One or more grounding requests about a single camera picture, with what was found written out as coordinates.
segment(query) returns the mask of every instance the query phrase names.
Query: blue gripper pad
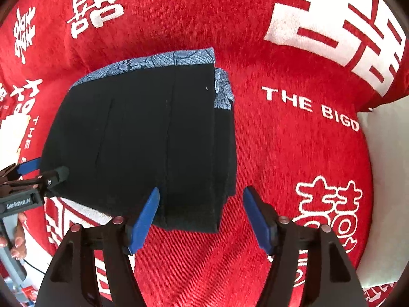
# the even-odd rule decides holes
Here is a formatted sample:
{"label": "blue gripper pad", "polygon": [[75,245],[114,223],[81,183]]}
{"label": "blue gripper pad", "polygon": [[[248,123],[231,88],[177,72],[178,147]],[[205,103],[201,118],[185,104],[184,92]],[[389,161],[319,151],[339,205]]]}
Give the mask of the blue gripper pad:
{"label": "blue gripper pad", "polygon": [[139,218],[135,222],[132,229],[132,238],[129,245],[129,251],[131,254],[135,254],[136,251],[144,245],[146,236],[148,235],[149,228],[152,225],[153,218],[155,217],[157,208],[159,206],[159,190],[154,188],[148,200],[143,207]]}
{"label": "blue gripper pad", "polygon": [[277,234],[277,225],[265,217],[263,212],[268,211],[268,209],[264,209],[264,211],[262,211],[261,207],[263,207],[265,203],[262,202],[258,194],[253,194],[253,190],[254,189],[251,187],[246,187],[244,189],[244,208],[259,247],[268,255],[272,255],[274,250],[274,246],[272,244],[274,237],[272,235]]}

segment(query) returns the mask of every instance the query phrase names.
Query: human hand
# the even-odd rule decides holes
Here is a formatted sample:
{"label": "human hand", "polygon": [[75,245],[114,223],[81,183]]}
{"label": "human hand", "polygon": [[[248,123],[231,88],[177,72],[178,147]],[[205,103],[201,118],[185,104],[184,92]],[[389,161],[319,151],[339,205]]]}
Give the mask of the human hand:
{"label": "human hand", "polygon": [[[17,226],[14,230],[14,247],[10,250],[11,256],[16,260],[24,259],[27,256],[27,249],[25,246],[25,234],[23,229],[23,222],[27,220],[24,213],[18,214]],[[7,246],[7,239],[0,237],[0,247]]]}

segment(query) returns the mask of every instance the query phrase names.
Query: fingernail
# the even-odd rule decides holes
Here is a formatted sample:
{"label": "fingernail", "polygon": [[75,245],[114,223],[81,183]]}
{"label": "fingernail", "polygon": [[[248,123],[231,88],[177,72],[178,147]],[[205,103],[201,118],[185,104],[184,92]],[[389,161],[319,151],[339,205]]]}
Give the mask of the fingernail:
{"label": "fingernail", "polygon": [[22,243],[23,243],[23,238],[21,238],[21,237],[18,237],[16,240],[15,240],[15,245],[16,245],[16,247],[18,248],[18,247],[20,247],[21,245],[22,245]]}

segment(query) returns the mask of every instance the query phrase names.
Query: folded clothing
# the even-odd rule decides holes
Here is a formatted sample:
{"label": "folded clothing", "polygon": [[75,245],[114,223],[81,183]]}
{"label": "folded clothing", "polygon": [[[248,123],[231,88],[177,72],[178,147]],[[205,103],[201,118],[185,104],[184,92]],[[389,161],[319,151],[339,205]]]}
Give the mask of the folded clothing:
{"label": "folded clothing", "polygon": [[132,213],[157,186],[154,223],[217,232],[235,194],[233,95],[212,49],[130,59],[71,87],[54,119],[41,171],[65,165],[59,196],[111,216]]}

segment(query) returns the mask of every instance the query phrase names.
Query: black cable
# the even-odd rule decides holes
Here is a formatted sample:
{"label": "black cable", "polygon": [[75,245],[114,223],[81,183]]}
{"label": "black cable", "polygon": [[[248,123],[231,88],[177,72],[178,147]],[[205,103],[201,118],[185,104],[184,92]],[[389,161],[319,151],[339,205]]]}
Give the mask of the black cable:
{"label": "black cable", "polygon": [[29,266],[31,266],[33,269],[36,269],[38,272],[42,273],[44,276],[46,275],[45,272],[42,272],[41,270],[38,270],[34,265],[30,264],[29,262],[27,262],[26,260],[24,260],[24,263],[27,263]]}

